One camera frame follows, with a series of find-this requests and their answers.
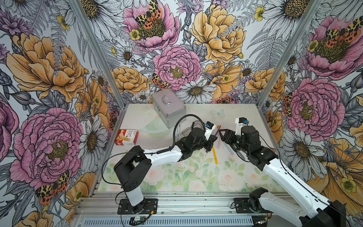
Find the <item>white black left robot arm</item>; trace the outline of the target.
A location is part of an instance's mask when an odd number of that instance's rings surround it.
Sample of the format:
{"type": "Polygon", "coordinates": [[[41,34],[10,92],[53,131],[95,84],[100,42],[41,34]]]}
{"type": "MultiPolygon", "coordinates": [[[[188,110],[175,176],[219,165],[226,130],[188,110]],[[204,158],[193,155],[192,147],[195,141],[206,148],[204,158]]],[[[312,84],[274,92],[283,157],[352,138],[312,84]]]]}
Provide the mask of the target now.
{"type": "Polygon", "coordinates": [[[152,167],[167,163],[177,163],[190,158],[193,152],[204,148],[211,151],[217,136],[212,135],[215,126],[205,129],[194,128],[188,136],[181,138],[172,149],[142,149],[134,146],[114,166],[118,180],[125,191],[129,205],[133,209],[141,209],[145,204],[145,197],[140,185],[152,167]]]}

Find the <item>purple toothbrush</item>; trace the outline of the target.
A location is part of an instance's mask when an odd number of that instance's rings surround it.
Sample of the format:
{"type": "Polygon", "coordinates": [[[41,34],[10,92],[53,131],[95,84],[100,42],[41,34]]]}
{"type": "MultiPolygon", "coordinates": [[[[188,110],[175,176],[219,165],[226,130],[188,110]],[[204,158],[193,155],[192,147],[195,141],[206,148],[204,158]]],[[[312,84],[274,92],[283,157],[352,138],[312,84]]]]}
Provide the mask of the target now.
{"type": "Polygon", "coordinates": [[[212,150],[212,147],[214,146],[214,142],[217,140],[217,135],[219,133],[220,130],[220,125],[216,126],[216,128],[214,129],[214,131],[212,132],[209,140],[204,142],[204,149],[206,150],[206,152],[210,152],[212,150]]]}

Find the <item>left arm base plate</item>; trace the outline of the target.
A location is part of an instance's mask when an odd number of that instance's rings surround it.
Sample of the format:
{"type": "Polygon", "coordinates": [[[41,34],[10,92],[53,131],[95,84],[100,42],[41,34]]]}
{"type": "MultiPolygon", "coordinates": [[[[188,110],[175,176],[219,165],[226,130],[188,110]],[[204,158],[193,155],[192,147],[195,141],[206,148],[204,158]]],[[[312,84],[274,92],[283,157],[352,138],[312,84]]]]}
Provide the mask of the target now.
{"type": "Polygon", "coordinates": [[[158,199],[146,198],[140,204],[132,206],[128,199],[121,199],[117,214],[118,215],[136,215],[151,213],[156,214],[158,207],[158,199]]]}

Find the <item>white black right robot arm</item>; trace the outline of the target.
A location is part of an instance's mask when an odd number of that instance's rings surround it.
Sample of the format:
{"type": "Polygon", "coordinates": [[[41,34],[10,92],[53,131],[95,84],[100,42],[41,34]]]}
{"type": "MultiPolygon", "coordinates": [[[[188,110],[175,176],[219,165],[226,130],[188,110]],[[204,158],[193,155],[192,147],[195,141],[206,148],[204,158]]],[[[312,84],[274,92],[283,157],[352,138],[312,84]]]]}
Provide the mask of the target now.
{"type": "Polygon", "coordinates": [[[294,205],[260,187],[250,193],[252,211],[270,211],[296,227],[344,227],[348,224],[345,205],[322,196],[288,169],[275,151],[261,144],[261,136],[253,126],[239,129],[239,133],[220,130],[221,140],[235,152],[245,153],[251,164],[275,180],[297,202],[294,205]]]}

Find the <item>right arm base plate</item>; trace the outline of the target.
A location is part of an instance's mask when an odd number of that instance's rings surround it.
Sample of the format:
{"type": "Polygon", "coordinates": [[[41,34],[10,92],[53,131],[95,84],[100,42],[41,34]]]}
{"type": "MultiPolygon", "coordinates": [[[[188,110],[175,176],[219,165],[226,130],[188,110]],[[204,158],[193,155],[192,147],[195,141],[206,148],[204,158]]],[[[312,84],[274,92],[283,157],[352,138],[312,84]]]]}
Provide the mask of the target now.
{"type": "Polygon", "coordinates": [[[261,210],[253,210],[249,202],[249,198],[234,198],[231,209],[235,209],[236,213],[261,213],[261,210]]]}

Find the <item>white clear toothbrush holder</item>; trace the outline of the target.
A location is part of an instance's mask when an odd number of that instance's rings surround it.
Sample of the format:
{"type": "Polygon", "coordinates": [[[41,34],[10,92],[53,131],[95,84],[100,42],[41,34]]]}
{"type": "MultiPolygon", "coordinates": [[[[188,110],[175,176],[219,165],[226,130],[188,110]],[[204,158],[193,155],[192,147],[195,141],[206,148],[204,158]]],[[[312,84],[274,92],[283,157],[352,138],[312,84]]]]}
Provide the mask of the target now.
{"type": "Polygon", "coordinates": [[[192,132],[192,128],[191,127],[188,127],[186,129],[184,129],[181,134],[183,137],[187,137],[190,133],[192,132]]]}

